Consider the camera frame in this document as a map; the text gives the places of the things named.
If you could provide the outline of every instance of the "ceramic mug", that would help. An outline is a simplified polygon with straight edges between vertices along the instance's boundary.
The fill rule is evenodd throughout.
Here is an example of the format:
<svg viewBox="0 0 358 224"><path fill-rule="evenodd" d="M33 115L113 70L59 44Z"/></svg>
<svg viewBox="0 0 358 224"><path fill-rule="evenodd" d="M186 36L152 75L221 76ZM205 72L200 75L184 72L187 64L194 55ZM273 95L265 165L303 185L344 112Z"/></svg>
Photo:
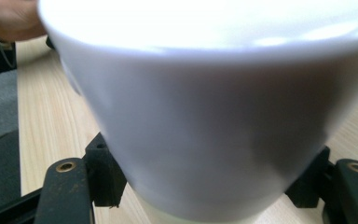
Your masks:
<svg viewBox="0 0 358 224"><path fill-rule="evenodd" d="M348 2L39 9L139 197L179 220L229 222L276 201L357 102L358 1Z"/></svg>

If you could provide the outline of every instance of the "wooden table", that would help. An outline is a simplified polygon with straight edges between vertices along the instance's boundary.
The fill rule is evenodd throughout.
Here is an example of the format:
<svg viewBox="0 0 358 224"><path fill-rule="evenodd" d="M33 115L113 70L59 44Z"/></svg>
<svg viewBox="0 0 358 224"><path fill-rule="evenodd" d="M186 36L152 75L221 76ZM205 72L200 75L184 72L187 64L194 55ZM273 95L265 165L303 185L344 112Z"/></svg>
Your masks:
<svg viewBox="0 0 358 224"><path fill-rule="evenodd" d="M82 157L84 148L99 131L83 99L64 77L57 53L46 38L18 43L21 191L42 186L45 172L55 161ZM331 161L358 160L358 106L327 143ZM296 209L282 196L256 223L323 223L321 211ZM120 208L96 209L97 223L150 223L143 207L127 186Z"/></svg>

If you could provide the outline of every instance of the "wire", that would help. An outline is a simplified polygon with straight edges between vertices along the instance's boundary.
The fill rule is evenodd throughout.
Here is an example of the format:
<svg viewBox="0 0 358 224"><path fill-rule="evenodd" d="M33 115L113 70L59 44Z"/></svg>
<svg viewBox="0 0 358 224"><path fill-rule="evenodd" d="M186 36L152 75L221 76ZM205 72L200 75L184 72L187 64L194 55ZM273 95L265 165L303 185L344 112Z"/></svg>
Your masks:
<svg viewBox="0 0 358 224"><path fill-rule="evenodd" d="M16 57L13 57L13 61L10 62L7 58L7 55L5 54L5 51L4 51L4 47L2 46L2 43L0 42L0 51L1 51L1 54L2 56L4 57L7 65L10 67L10 68L15 68L16 67Z"/></svg>

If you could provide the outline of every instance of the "wood grain surface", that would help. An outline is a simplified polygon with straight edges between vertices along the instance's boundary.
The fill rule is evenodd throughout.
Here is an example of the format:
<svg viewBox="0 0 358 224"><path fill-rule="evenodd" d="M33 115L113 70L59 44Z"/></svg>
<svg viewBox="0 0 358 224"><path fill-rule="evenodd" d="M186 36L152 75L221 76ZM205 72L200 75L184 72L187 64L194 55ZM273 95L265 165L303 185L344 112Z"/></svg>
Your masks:
<svg viewBox="0 0 358 224"><path fill-rule="evenodd" d="M54 50L46 38L18 43L18 90L21 146L21 191L43 184L55 161L82 157L99 131L83 99L68 84ZM358 106L331 138L331 161L358 160ZM286 196L264 211L256 223L323 223L321 211L296 209ZM98 208L97 223L151 223L132 189L127 186L120 208Z"/></svg>

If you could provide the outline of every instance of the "human hand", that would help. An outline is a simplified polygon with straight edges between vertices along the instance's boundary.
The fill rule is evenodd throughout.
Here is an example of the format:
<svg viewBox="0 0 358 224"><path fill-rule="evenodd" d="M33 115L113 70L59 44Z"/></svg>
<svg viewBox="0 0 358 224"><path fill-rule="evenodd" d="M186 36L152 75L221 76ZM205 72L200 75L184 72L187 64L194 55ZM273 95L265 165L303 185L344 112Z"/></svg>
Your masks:
<svg viewBox="0 0 358 224"><path fill-rule="evenodd" d="M14 42L44 35L36 6L37 0L0 0L0 40Z"/></svg>

